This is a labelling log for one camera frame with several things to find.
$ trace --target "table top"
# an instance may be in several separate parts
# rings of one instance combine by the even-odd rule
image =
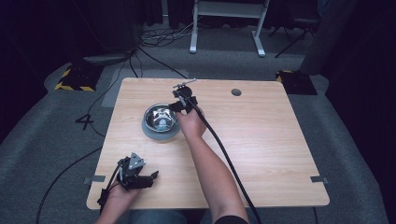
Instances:
[[[160,171],[131,208],[207,208],[190,150],[180,131],[168,140],[153,140],[142,131],[145,111],[178,99],[173,86],[186,79],[132,78],[122,81],[87,206],[97,200],[117,166],[132,152],[147,163],[140,175]],[[318,169],[281,83],[275,81],[199,79],[188,85],[215,130],[256,207],[321,206],[329,203]],[[232,90],[242,92],[232,95]],[[204,139],[227,164],[210,131]]]

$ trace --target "white metal stand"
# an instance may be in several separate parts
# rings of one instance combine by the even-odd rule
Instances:
[[[264,57],[265,51],[260,41],[260,32],[262,30],[265,14],[267,13],[268,3],[269,0],[265,0],[264,4],[206,2],[195,0],[190,53],[196,53],[197,51],[198,15],[204,15],[259,19],[256,31],[252,31],[251,33],[259,56]]]

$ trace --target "stainless steel bowl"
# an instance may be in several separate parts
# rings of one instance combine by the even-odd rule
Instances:
[[[167,104],[152,105],[143,118],[146,126],[156,133],[164,133],[177,123],[176,114]]]

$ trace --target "black sleeve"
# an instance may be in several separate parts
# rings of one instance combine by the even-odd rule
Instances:
[[[215,224],[248,224],[244,219],[241,217],[236,216],[225,216],[219,218]]]

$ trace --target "hand-mounted device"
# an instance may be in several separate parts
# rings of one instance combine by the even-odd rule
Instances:
[[[183,82],[174,86],[174,88],[177,89],[175,91],[172,91],[172,93],[174,94],[175,98],[179,99],[179,101],[170,104],[170,110],[175,112],[186,110],[187,113],[190,113],[193,110],[193,105],[198,105],[196,97],[192,96],[192,90],[186,86],[188,83],[191,83],[193,81],[196,81],[196,79]]]
[[[102,213],[102,210],[105,207],[108,195],[111,190],[110,185],[113,182],[114,175],[117,171],[119,171],[117,174],[117,180],[119,181],[119,184],[122,185],[126,190],[151,188],[152,184],[154,183],[154,179],[157,178],[159,172],[156,171],[150,176],[139,176],[139,173],[142,171],[144,165],[146,165],[145,161],[134,152],[132,153],[131,158],[126,157],[125,159],[121,159],[118,162],[118,166],[114,170],[114,173],[108,182],[107,188],[102,189],[100,198],[97,201],[101,206],[100,213]]]
[[[119,161],[120,168],[117,180],[126,190],[151,188],[159,171],[152,173],[150,176],[139,176],[144,165],[146,165],[145,161],[133,152],[131,158],[126,157]]]

